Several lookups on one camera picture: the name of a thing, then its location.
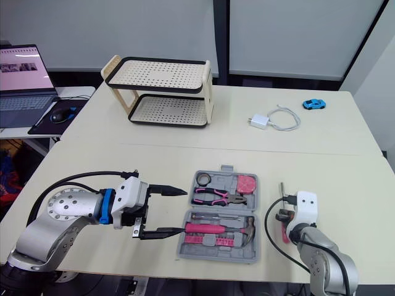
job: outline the laptop keyboard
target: laptop keyboard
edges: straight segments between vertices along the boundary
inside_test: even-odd
[[[8,97],[0,99],[0,111],[42,109],[53,96]]]

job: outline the pliers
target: pliers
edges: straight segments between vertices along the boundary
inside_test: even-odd
[[[197,188],[195,187],[193,189],[194,193],[211,193],[215,195],[219,195],[222,197],[221,199],[217,200],[201,200],[201,199],[193,199],[192,204],[196,205],[221,205],[221,206],[226,206],[228,204],[243,204],[247,202],[247,198],[241,196],[241,195],[234,195],[234,194],[229,194],[228,191],[226,190],[220,190],[220,189],[215,189],[215,188]]]

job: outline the wall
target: wall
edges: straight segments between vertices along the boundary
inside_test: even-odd
[[[395,171],[395,0],[389,0],[340,90],[350,91]]]
[[[360,88],[380,55],[395,35],[395,0],[389,0],[379,21],[340,87],[353,95]]]
[[[395,169],[395,37],[354,95],[372,134]]]
[[[0,36],[37,44],[50,70],[99,70],[114,55],[210,60],[212,0],[1,0]]]
[[[230,73],[341,80],[382,0],[231,0]]]

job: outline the gray plastic case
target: gray plastic case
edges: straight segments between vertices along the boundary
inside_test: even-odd
[[[207,173],[211,177],[211,182],[206,187],[227,190],[230,194],[236,194],[237,177],[238,175],[251,176],[256,181],[256,189],[252,194],[245,194],[247,204],[229,203],[226,206],[221,205],[196,205],[192,204],[194,198],[201,200],[215,200],[221,197],[209,193],[197,194],[194,193],[195,187],[199,186],[196,182],[196,176],[199,173]],[[197,171],[193,178],[192,188],[189,195],[189,203],[192,209],[186,212],[183,221],[183,227],[186,223],[198,224],[220,224],[229,228],[243,228],[247,226],[247,217],[253,216],[255,226],[255,236],[252,241],[243,246],[245,234],[240,232],[226,232],[226,234],[204,234],[202,235],[202,244],[190,244],[185,242],[185,236],[191,235],[185,232],[181,233],[178,246],[177,255],[180,258],[201,259],[201,260],[215,260],[227,261],[236,263],[255,263],[259,259],[260,254],[260,223],[253,211],[257,208],[259,201],[259,180],[254,174],[249,173],[235,173],[233,167],[230,165],[222,165],[221,171]],[[217,220],[200,219],[193,220],[192,215],[195,213],[198,216],[217,217]],[[226,218],[237,218],[238,220],[230,220]],[[215,245],[216,238],[233,238],[234,247]]]

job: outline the desk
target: desk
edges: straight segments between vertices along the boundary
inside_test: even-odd
[[[80,95],[87,95],[92,96],[94,93],[93,86],[71,86],[67,88],[56,88],[57,94],[59,97],[73,97],[73,96],[80,96]],[[52,103],[47,111],[45,111],[44,115],[41,117],[43,118],[45,114],[50,111],[50,109],[56,103]],[[30,130],[31,126],[26,128],[4,128],[0,132],[0,139],[37,139],[37,138],[51,138],[51,137],[59,137],[59,134],[28,134],[27,132]]]
[[[66,88],[56,88],[57,94],[59,97],[73,97],[73,96],[81,96],[87,95],[92,96],[94,93],[93,86],[69,86]],[[53,102],[45,111],[43,116],[37,121],[40,122],[41,119],[52,109],[52,107],[56,104]],[[60,137],[59,134],[28,134],[31,126],[25,128],[2,128],[0,129],[0,139],[22,139],[26,144],[40,153],[42,156],[45,156],[48,153],[48,148],[43,146],[40,142],[35,141],[38,138],[53,138]]]
[[[137,168],[144,181],[188,191],[196,170],[218,170],[221,164],[232,164],[240,173],[255,173],[259,177],[260,200],[255,214],[259,217],[257,235],[262,247],[257,263],[179,259],[176,255],[178,236],[142,241],[131,238],[132,228],[114,230],[111,225],[99,225],[82,230],[59,268],[166,278],[308,282],[308,274],[282,257],[262,229],[264,213],[279,198],[278,185],[283,181],[289,193],[298,190],[317,193],[318,227],[342,252],[353,258],[360,284],[394,284],[395,176],[387,161],[376,156],[199,149],[106,141],[99,144],[82,141],[75,145],[73,141],[61,141],[48,153],[0,224],[0,261],[7,260],[38,195],[63,177],[85,171]],[[99,189],[116,187],[121,179],[100,176],[81,182]],[[147,230],[180,227],[185,212],[190,209],[186,196],[153,195],[149,206]],[[275,221],[274,215],[270,222],[270,232],[280,247],[299,258],[294,245],[282,243],[280,223]]]
[[[133,124],[102,84],[85,105],[62,140],[120,144],[149,144],[234,150],[299,152],[316,154],[381,155],[366,122],[349,92],[299,89],[213,86],[212,123],[203,129]],[[306,110],[302,102],[323,99],[323,110]],[[295,131],[266,130],[249,126],[255,113],[267,114],[277,104],[289,107],[301,118]],[[276,113],[279,125],[293,125],[289,114]]]

